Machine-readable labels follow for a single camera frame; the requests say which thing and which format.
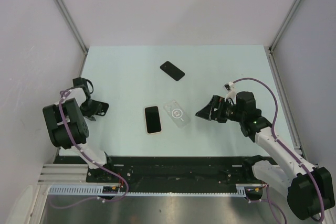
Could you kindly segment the black silicone phone case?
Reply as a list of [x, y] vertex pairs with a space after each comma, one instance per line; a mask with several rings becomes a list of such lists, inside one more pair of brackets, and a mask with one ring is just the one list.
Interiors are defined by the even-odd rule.
[[109, 104], [101, 101], [93, 100], [91, 104], [91, 114], [97, 116], [105, 116], [109, 108]]

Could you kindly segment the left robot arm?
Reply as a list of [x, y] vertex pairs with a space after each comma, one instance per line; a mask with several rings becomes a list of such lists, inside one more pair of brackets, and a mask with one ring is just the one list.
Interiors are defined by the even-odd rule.
[[98, 168], [98, 176], [105, 182], [115, 178], [116, 169], [107, 164], [107, 154], [87, 142], [89, 128], [86, 120], [105, 116], [109, 104], [91, 98], [94, 88], [90, 80], [78, 77], [73, 86], [60, 91], [60, 99], [43, 108], [47, 131], [55, 147], [77, 153], [90, 169]]

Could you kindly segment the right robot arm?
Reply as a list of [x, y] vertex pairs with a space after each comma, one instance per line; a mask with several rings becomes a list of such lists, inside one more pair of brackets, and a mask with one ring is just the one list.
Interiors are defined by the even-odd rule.
[[325, 211], [335, 206], [330, 172], [311, 164], [281, 140], [256, 107], [253, 93], [237, 93], [235, 103], [214, 95], [195, 115], [218, 123], [239, 123], [242, 134], [266, 151], [277, 164], [274, 168], [261, 156], [252, 157], [242, 169], [243, 179], [249, 183], [262, 180], [273, 187], [286, 198], [297, 218], [314, 219], [319, 215], [317, 221], [322, 222]]

